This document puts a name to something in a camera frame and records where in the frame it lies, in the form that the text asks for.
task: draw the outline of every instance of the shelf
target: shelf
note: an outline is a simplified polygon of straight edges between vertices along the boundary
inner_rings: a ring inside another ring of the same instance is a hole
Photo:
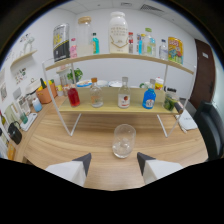
[[[138,59],[138,60],[145,60],[145,61],[153,61],[153,62],[157,62],[157,63],[161,63],[161,64],[165,64],[165,65],[169,65],[169,66],[178,68],[178,69],[183,70],[185,72],[188,72],[192,75],[194,74],[194,71],[189,70],[189,69],[183,67],[182,65],[180,65],[178,63],[162,60],[162,59],[159,59],[159,58],[142,56],[142,55],[135,55],[135,54],[98,54],[98,55],[89,55],[89,56],[85,56],[85,57],[77,57],[77,58],[73,58],[73,59],[67,58],[67,59],[58,61],[51,66],[48,66],[46,68],[46,71],[51,70],[51,69],[56,68],[56,67],[59,67],[61,65],[65,65],[65,64],[94,60],[94,59],[104,59],[104,58],[130,58],[130,59]]]
[[[152,109],[145,109],[142,107],[142,100],[146,89],[142,88],[130,88],[131,89],[131,102],[130,106],[126,109],[118,107],[118,90],[119,87],[102,87],[103,91],[103,106],[94,108],[91,105],[89,88],[78,88],[80,105],[77,107],[71,107],[69,99],[62,103],[59,107],[59,111],[66,112],[78,112],[78,113],[98,113],[98,114],[178,114],[174,108],[173,112],[170,112],[162,107],[162,103],[165,99],[165,92],[163,90],[155,90],[156,100]]]
[[[24,58],[26,58],[26,57],[28,57],[28,56],[34,54],[35,52],[37,52],[37,50],[33,50],[33,51],[31,51],[31,52],[29,52],[29,53],[27,53],[27,54],[24,54],[23,56],[17,58],[15,61],[12,62],[12,64],[11,64],[10,67],[12,67],[14,64],[16,64],[17,62],[21,61],[22,59],[24,59]]]

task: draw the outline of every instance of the plastic bottle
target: plastic bottle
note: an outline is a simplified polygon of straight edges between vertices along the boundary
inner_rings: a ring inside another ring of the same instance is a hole
[[[142,55],[142,42],[143,42],[144,37],[145,37],[145,34],[142,33],[141,37],[140,37],[141,39],[139,40],[139,46],[138,46],[138,54],[139,55]]]
[[[142,106],[146,109],[152,109],[156,100],[155,89],[155,80],[150,79],[149,88],[144,93],[144,98],[142,102]]]
[[[128,87],[128,77],[122,77],[122,87],[118,91],[118,106],[128,108],[130,106],[131,91]]]
[[[72,46],[70,47],[70,58],[77,58],[75,38],[72,38]]]
[[[93,54],[100,53],[99,39],[96,36],[96,33],[93,33]]]
[[[151,42],[151,49],[152,49],[152,57],[156,57],[156,40],[155,38],[151,37],[150,38],[150,42]]]
[[[168,60],[168,48],[166,46],[166,41],[164,39],[161,40],[162,44],[159,47],[159,58],[162,60]]]
[[[54,83],[58,96],[63,96],[63,90],[61,86],[61,80],[59,74],[54,75]]]
[[[92,85],[89,90],[93,107],[103,106],[102,89],[97,86],[97,78],[92,78]]]
[[[109,52],[129,53],[128,24],[123,12],[112,12],[109,24]]]
[[[151,32],[152,30],[150,28],[145,28],[145,37],[142,42],[142,54],[145,56],[152,56]]]

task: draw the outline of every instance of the box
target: box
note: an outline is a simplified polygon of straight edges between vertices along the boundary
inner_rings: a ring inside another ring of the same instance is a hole
[[[50,85],[50,87],[51,87],[51,92],[53,94],[53,97],[55,98],[57,96],[57,91],[56,91],[56,88],[55,88],[55,84],[52,83]],[[37,94],[37,97],[39,98],[41,104],[50,103],[52,101],[50,93],[48,91],[48,88],[45,88],[45,89],[42,89],[42,90],[39,90],[39,91],[37,90],[36,94]]]

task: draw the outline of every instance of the cup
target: cup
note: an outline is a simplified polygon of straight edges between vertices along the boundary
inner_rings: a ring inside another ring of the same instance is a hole
[[[135,129],[128,124],[121,124],[114,130],[113,153],[118,158],[126,158],[130,155],[135,144]]]

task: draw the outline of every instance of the bottle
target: bottle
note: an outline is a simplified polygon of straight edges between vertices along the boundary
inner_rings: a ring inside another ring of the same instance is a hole
[[[109,52],[128,54],[128,24],[123,12],[112,12],[109,24]]]
[[[83,57],[93,54],[92,43],[92,18],[84,16],[78,19],[78,32],[77,32],[77,56]]]
[[[42,78],[40,78],[40,83],[43,89],[47,88],[47,86],[44,83],[44,80]]]
[[[97,78],[91,78],[92,85],[90,87],[90,97],[93,107],[103,106],[102,89],[97,86]]]
[[[152,30],[150,28],[145,28],[145,37],[142,42],[142,54],[145,56],[152,56],[151,32]]]
[[[145,37],[145,34],[141,34],[141,37],[140,37],[140,40],[139,40],[139,46],[138,46],[138,54],[139,55],[142,55],[142,41]]]
[[[168,60],[168,48],[166,46],[166,41],[164,39],[161,40],[162,44],[159,47],[159,58],[162,60]]]
[[[152,57],[155,58],[156,57],[156,40],[155,40],[155,38],[151,37],[150,42],[151,42],[151,49],[152,49]]]
[[[118,91],[118,107],[128,108],[130,106],[131,91],[128,87],[128,77],[122,77],[122,86]]]
[[[99,54],[99,53],[100,53],[99,40],[96,36],[96,33],[93,33],[93,54]]]
[[[8,128],[9,128],[9,125],[5,119],[5,117],[2,115],[2,112],[0,111],[0,116],[1,116],[1,121],[2,121],[2,125],[4,127],[4,129],[6,130],[6,132],[8,132]],[[8,145],[8,140],[7,138],[5,137],[5,134],[3,133],[2,131],[2,135],[1,135],[1,139],[3,140],[3,142],[6,144],[6,146]]]
[[[61,80],[59,74],[54,75],[54,83],[58,96],[63,96],[63,90],[61,86]]]
[[[176,94],[176,89],[167,88],[163,107],[169,111],[172,111],[175,107],[175,104],[179,101],[180,99]]]
[[[142,106],[146,109],[152,109],[156,100],[155,80],[150,79],[149,88],[144,93]]]
[[[71,84],[71,87],[68,90],[68,99],[71,107],[77,107],[80,104],[79,94],[74,84]]]
[[[72,38],[72,46],[70,47],[70,58],[77,58],[75,38]]]
[[[129,54],[133,54],[133,33],[129,32],[128,33],[128,48],[129,48]]]

